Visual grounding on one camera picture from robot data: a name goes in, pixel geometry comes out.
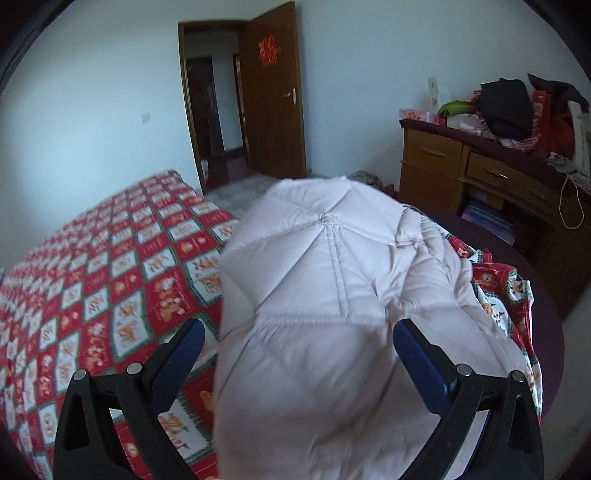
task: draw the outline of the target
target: white quilt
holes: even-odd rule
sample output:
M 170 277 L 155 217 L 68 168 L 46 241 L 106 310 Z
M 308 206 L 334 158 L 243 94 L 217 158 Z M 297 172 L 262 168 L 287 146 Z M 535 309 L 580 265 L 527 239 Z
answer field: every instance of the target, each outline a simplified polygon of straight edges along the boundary
M 214 440 L 225 480 L 397 479 L 439 420 L 392 346 L 400 319 L 478 373 L 525 369 L 476 300 L 469 261 L 432 222 L 360 183 L 278 183 L 220 272 Z

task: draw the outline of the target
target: red paper cutout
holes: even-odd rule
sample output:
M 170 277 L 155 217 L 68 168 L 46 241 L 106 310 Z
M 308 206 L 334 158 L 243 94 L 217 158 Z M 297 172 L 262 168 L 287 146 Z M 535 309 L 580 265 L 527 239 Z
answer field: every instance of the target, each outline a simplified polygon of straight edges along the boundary
M 269 38 L 263 38 L 261 43 L 259 43 L 259 59 L 265 67 L 277 63 L 277 57 L 280 52 L 281 47 L 275 45 L 275 37 L 273 35 Z

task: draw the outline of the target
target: floor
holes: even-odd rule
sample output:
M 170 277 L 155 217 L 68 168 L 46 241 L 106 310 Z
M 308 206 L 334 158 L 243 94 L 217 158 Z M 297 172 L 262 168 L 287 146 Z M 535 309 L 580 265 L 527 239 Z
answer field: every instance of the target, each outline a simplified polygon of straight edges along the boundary
M 278 181 L 266 175 L 256 174 L 214 189 L 205 195 L 205 198 L 240 220 L 252 205 Z

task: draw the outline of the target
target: cable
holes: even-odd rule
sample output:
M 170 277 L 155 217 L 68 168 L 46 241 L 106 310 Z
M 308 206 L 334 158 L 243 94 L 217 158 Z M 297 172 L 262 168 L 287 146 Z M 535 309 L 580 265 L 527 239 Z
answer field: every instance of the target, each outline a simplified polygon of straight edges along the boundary
M 562 216 L 562 195 L 564 192 L 564 188 L 566 187 L 566 184 L 568 183 L 569 179 L 571 182 L 573 182 L 575 190 L 577 190 L 577 202 L 579 203 L 579 208 L 581 209 L 581 214 L 583 215 L 583 218 L 581 218 L 581 221 L 579 222 L 579 224 L 577 226 L 568 226 L 566 224 L 566 222 L 564 221 L 564 217 Z M 564 179 L 564 183 L 562 185 L 562 188 L 560 189 L 560 203 L 558 204 L 558 212 L 560 214 L 560 218 L 562 219 L 562 224 L 564 225 L 564 227 L 567 230 L 576 230 L 576 229 L 580 228 L 581 225 L 583 225 L 583 221 L 585 220 L 585 211 L 583 210 L 583 205 L 581 205 L 581 200 L 579 199 L 579 186 L 573 180 L 572 176 L 569 174 L 566 175 L 566 178 Z

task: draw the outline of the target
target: metal rivet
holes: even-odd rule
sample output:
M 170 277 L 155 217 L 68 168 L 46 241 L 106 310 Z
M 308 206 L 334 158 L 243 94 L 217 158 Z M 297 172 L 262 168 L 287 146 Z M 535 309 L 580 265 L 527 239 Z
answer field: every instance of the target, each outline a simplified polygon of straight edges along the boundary
M 138 362 L 134 362 L 132 364 L 129 364 L 127 366 L 127 368 L 125 369 L 125 371 L 129 374 L 129 375 L 135 375 L 138 374 L 142 371 L 142 364 L 139 364 Z
M 456 366 L 456 371 L 463 377 L 472 375 L 472 367 L 466 364 L 459 364 Z
M 525 375 L 521 373 L 519 370 L 513 370 L 511 372 L 511 376 L 513 377 L 513 380 L 515 380 L 516 382 L 522 383 L 525 381 Z
M 74 375 L 72 376 L 72 378 L 74 380 L 82 380 L 85 376 L 86 376 L 86 370 L 82 370 L 80 368 L 79 370 L 76 370 L 74 372 Z

